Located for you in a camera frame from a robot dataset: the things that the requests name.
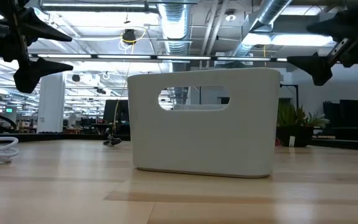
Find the ceiling pipe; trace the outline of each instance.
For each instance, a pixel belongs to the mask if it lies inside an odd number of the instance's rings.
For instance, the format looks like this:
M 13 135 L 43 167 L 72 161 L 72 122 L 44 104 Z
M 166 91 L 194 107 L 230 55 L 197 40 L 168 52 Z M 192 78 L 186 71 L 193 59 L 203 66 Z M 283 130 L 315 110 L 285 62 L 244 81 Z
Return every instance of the ceiling pipe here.
M 218 31 L 219 31 L 219 28 L 221 26 L 223 17 L 225 16 L 225 12 L 226 12 L 228 3 L 229 3 L 229 0 L 223 0 L 222 6 L 221 6 L 221 11 L 220 11 L 218 20 L 216 21 L 216 25 L 215 25 L 214 31 L 212 33 L 211 40 L 209 42 L 209 46 L 208 46 L 208 49 L 206 51 L 206 55 L 211 55 L 212 48 L 214 47 L 216 36 L 218 35 Z
M 244 39 L 238 45 L 238 47 L 232 51 L 233 57 L 245 57 L 251 51 L 253 45 L 247 44 L 246 36 L 249 32 L 261 28 L 263 26 L 270 26 L 272 28 L 274 21 L 284 11 L 284 9 L 292 2 L 292 0 L 263 0 L 260 5 L 260 9 L 254 12 L 254 15 L 248 15 L 245 23 L 247 23 L 246 35 Z
M 219 0 L 214 0 L 214 2 L 212 3 L 211 17 L 209 18 L 209 21 L 208 21 L 208 24 L 206 27 L 203 46 L 201 47 L 200 55 L 204 55 L 204 53 L 205 53 L 206 44 L 208 43 L 209 35 L 211 34 L 212 25 L 214 24 L 214 18 L 216 15 L 216 10 L 218 9 L 218 4 L 219 4 Z
M 158 14 L 156 4 L 124 3 L 124 4 L 100 4 L 89 2 L 62 2 L 39 0 L 41 11 L 68 11 L 68 12 L 144 12 Z

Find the black cable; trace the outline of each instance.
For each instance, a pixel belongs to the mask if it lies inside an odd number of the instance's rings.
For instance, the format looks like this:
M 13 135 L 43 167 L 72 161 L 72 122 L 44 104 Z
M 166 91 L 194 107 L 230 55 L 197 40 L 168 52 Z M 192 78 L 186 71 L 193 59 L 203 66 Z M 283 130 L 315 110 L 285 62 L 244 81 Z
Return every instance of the black cable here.
M 318 8 L 321 10 L 321 12 L 323 12 L 323 9 L 322 9 L 320 6 L 314 5 L 314 6 L 310 6 L 310 8 L 308 8 L 308 10 L 306 10 L 306 12 L 303 13 L 303 15 L 306 15 L 306 13 L 307 13 L 310 9 L 312 9 L 313 7 L 318 7 Z
M 288 86 L 285 86 L 291 93 L 292 93 L 292 95 L 295 95 L 295 93 L 290 89 L 290 87 L 288 87 Z

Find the yellow cable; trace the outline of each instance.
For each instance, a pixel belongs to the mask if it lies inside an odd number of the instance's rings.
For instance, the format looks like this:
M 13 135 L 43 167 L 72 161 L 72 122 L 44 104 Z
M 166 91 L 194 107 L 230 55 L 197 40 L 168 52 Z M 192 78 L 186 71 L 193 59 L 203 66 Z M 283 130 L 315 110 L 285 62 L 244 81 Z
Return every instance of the yellow cable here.
M 146 28 L 144 29 L 144 32 L 143 32 L 142 36 L 139 37 L 139 38 L 136 39 L 136 40 L 125 40 L 124 38 L 122 38 L 122 36 L 124 35 L 124 33 L 121 34 L 121 39 L 122 39 L 122 41 L 124 41 L 124 42 L 126 42 L 126 43 L 134 43 L 134 42 L 137 42 L 138 40 L 141 40 L 141 39 L 144 37 L 145 34 L 146 34 Z

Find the ceiling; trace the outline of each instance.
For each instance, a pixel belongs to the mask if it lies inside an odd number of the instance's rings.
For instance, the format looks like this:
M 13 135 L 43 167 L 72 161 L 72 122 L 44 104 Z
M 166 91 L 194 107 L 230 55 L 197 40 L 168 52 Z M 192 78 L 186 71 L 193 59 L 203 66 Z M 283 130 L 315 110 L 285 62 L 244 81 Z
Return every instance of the ceiling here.
M 213 1 L 199 1 L 192 4 L 190 9 L 190 55 L 199 55 L 211 19 Z M 36 8 L 38 17 L 50 26 L 73 37 L 72 42 L 57 42 L 39 39 L 29 47 L 30 54 L 165 54 L 164 36 L 161 21 L 157 14 L 140 12 L 42 12 L 38 9 L 38 1 L 31 1 L 29 6 Z M 218 31 L 218 39 L 214 42 L 212 54 L 230 52 L 242 41 L 242 26 L 246 15 L 255 12 L 260 1 L 229 1 L 227 8 L 234 9 L 236 19 L 223 19 Z M 336 12 L 341 9 L 337 1 L 294 0 L 282 13 L 301 17 L 315 16 L 322 11 Z M 127 50 L 121 50 L 119 45 L 121 34 L 125 29 L 135 29 L 137 38 L 143 36 L 136 44 Z M 291 55 L 310 55 L 316 51 L 329 52 L 332 46 L 306 47 L 289 45 L 260 45 L 253 47 L 251 53 L 257 57 L 286 57 Z M 126 97 L 126 78 L 141 73 L 167 73 L 170 63 L 140 63 L 140 62 L 91 62 L 65 61 L 74 66 L 74 71 L 67 73 L 67 89 L 65 111 L 71 113 L 103 114 L 104 100 L 108 98 Z M 19 93 L 14 88 L 13 74 L 17 70 L 16 62 L 7 63 L 0 59 L 0 105 L 22 106 L 27 104 L 31 110 L 18 110 L 24 115 L 32 115 L 37 111 L 39 88 L 32 94 Z M 74 82 L 73 75 L 79 75 L 81 80 Z M 104 89 L 106 94 L 96 92 L 95 88 Z M 168 97 L 164 92 L 161 97 Z

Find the computer monitor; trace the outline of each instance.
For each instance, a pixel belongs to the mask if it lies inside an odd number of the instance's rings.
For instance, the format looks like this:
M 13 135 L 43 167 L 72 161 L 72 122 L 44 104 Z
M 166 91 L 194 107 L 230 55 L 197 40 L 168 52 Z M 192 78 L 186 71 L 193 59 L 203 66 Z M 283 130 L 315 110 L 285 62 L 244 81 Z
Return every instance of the computer monitor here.
M 105 121 L 114 121 L 115 110 L 118 100 L 106 100 L 106 105 L 104 106 L 103 119 Z M 119 121 L 129 121 L 129 106 L 128 100 L 119 100 L 117 108 L 117 119 Z

